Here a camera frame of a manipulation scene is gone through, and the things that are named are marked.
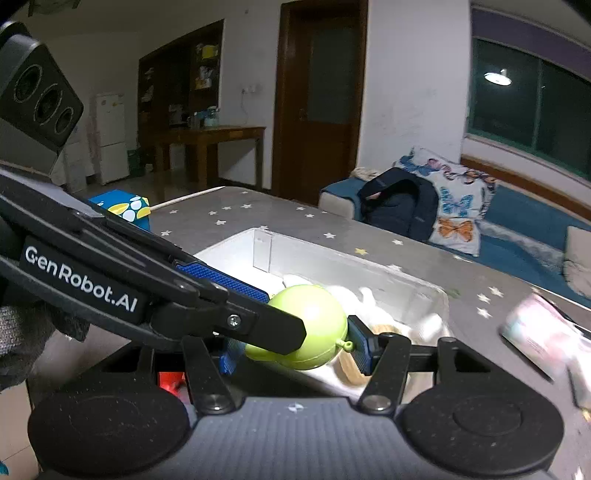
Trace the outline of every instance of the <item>round black disc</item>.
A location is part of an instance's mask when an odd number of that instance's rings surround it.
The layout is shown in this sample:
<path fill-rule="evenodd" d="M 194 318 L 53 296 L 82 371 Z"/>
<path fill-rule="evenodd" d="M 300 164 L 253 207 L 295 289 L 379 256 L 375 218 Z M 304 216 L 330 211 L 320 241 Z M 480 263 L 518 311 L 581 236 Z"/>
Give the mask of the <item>round black disc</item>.
<path fill-rule="evenodd" d="M 564 433 L 558 410 L 535 392 L 466 394 L 444 384 L 410 402 L 401 425 L 426 459 L 476 477 L 548 468 Z"/>
<path fill-rule="evenodd" d="M 85 477 L 141 471 L 180 447 L 188 431 L 177 397 L 129 374 L 99 374 L 60 391 L 28 424 L 44 468 Z"/>

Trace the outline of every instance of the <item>gray glove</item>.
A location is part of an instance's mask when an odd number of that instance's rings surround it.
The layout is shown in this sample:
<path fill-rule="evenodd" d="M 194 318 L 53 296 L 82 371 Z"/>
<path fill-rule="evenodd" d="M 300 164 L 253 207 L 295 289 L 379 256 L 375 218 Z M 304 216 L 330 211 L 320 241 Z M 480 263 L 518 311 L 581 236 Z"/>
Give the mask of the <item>gray glove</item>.
<path fill-rule="evenodd" d="M 26 380 L 56 328 L 83 342 L 89 324 L 42 302 L 0 307 L 0 391 Z"/>

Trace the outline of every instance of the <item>screw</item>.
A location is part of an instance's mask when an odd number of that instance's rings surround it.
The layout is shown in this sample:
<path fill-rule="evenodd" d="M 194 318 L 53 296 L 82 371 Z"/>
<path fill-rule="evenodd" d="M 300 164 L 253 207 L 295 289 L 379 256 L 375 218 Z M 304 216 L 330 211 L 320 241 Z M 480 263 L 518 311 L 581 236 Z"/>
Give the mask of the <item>screw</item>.
<path fill-rule="evenodd" d="M 236 329 L 242 323 L 242 319 L 238 315 L 230 315 L 228 317 L 228 325 L 232 329 Z"/>
<path fill-rule="evenodd" d="M 378 335 L 378 344 L 382 348 L 386 348 L 388 342 L 391 338 L 396 337 L 396 333 L 394 332 L 382 332 Z"/>
<path fill-rule="evenodd" d="M 207 395 L 203 398 L 202 405 L 209 411 L 226 410 L 230 406 L 230 400 L 224 395 Z"/>
<path fill-rule="evenodd" d="M 362 405 L 368 411 L 384 411 L 390 408 L 392 402 L 383 395 L 368 395 L 363 399 Z"/>
<path fill-rule="evenodd" d="M 197 291 L 197 290 L 195 290 L 195 287 L 193 287 L 192 285 L 189 285 L 188 283 L 186 283 L 186 282 L 184 282 L 182 280 L 179 280 L 178 278 L 175 278 L 174 279 L 174 284 L 178 288 L 180 288 L 182 290 L 187 290 L 187 291 L 190 291 L 190 292 L 196 292 Z"/>

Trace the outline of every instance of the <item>wooden door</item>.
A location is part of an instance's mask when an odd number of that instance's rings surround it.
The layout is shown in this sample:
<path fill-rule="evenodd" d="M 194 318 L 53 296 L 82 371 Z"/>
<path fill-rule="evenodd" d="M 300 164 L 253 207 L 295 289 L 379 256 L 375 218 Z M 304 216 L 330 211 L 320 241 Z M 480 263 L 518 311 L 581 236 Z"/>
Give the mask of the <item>wooden door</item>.
<path fill-rule="evenodd" d="M 291 15 L 284 75 L 278 82 L 282 102 L 275 194 L 316 205 L 320 190 L 346 178 L 354 166 L 361 114 L 360 36 L 355 4 Z"/>

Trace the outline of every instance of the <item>wooden table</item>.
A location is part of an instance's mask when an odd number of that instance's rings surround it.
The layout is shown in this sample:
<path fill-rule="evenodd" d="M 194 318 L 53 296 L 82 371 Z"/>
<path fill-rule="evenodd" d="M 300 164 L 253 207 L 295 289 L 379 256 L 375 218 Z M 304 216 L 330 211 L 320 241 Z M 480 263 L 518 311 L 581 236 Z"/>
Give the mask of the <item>wooden table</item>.
<path fill-rule="evenodd" d="M 255 140 L 256 188 L 262 189 L 262 156 L 265 127 L 235 127 L 220 125 L 201 130 L 173 128 L 156 134 L 156 171 L 170 168 L 168 148 L 170 144 L 186 146 L 186 166 L 190 180 L 197 182 L 200 190 L 217 184 L 217 144 L 234 140 Z"/>

